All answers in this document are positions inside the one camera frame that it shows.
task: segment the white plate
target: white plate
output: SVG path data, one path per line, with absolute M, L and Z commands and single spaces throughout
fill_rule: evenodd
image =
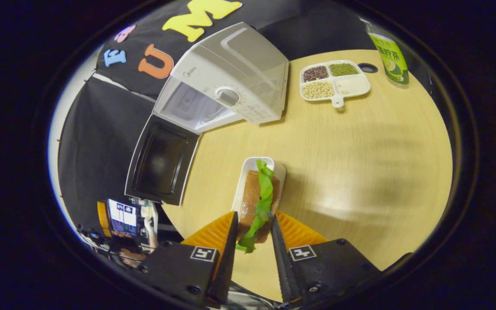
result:
M 330 65 L 336 65 L 340 63 L 349 63 L 356 70 L 357 74 L 351 74 L 348 76 L 332 76 L 332 71 L 330 69 Z M 326 68 L 326 72 L 328 72 L 329 77 L 323 79 L 316 79 L 311 82 L 304 82 L 304 72 L 307 69 L 311 69 L 314 67 L 318 67 L 319 65 L 324 65 Z M 330 97 L 317 98 L 317 99 L 309 99 L 304 96 L 303 88 L 311 83 L 315 82 L 326 82 L 332 84 L 332 89 L 334 90 L 334 94 Z M 300 71 L 300 95 L 307 101 L 323 101 L 323 100 L 331 100 L 332 106 L 335 108 L 342 108 L 344 106 L 344 98 L 360 96 L 368 93 L 370 90 L 370 82 L 366 78 L 366 75 L 363 73 L 361 68 L 356 65 L 353 61 L 349 60 L 335 60 L 328 62 L 315 63 L 314 65 L 308 65 Z
M 246 175 L 248 175 L 248 171 L 254 170 L 257 171 L 256 161 L 261 159 L 267 163 L 267 167 L 274 172 L 274 177 L 281 181 L 281 192 L 279 194 L 279 198 L 277 200 L 277 210 L 279 208 L 279 204 L 281 202 L 281 196 L 284 188 L 284 179 L 286 178 L 286 168 L 276 163 L 270 157 L 249 157 L 244 161 L 242 165 L 242 170 L 240 171 L 239 183 L 236 185 L 235 199 L 232 203 L 231 211 L 236 211 L 240 213 L 240 209 L 242 208 L 242 197 L 244 196 L 244 184 L 246 183 Z

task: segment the green lettuce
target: green lettuce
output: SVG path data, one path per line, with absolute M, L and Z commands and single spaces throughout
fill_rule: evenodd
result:
M 248 232 L 242 236 L 236 245 L 236 249 L 246 253 L 252 253 L 256 247 L 256 231 L 260 229 L 267 220 L 269 220 L 271 211 L 271 202 L 273 201 L 273 185 L 271 178 L 273 177 L 273 170 L 267 167 L 267 163 L 258 159 L 256 161 L 257 170 L 260 172 L 258 182 L 260 184 L 260 200 L 256 204 L 256 216 Z

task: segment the green beverage can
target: green beverage can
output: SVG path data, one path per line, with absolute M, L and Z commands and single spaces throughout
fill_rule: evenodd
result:
M 361 20 L 366 23 L 366 31 L 376 46 L 376 49 L 378 49 L 378 53 L 380 53 L 386 76 L 394 85 L 400 88 L 407 88 L 409 84 L 409 70 L 405 57 L 403 57 L 397 43 L 389 38 L 388 34 L 381 28 L 372 25 L 364 19 Z

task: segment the computer screen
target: computer screen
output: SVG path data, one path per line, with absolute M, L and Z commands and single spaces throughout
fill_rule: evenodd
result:
M 135 207 L 108 199 L 108 210 L 114 230 L 136 236 L 137 209 Z

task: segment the screw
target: screw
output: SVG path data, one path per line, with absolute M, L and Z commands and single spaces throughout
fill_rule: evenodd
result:
M 200 294 L 200 288 L 198 286 L 189 285 L 189 286 L 187 286 L 187 290 L 191 294 L 195 294 L 195 295 Z

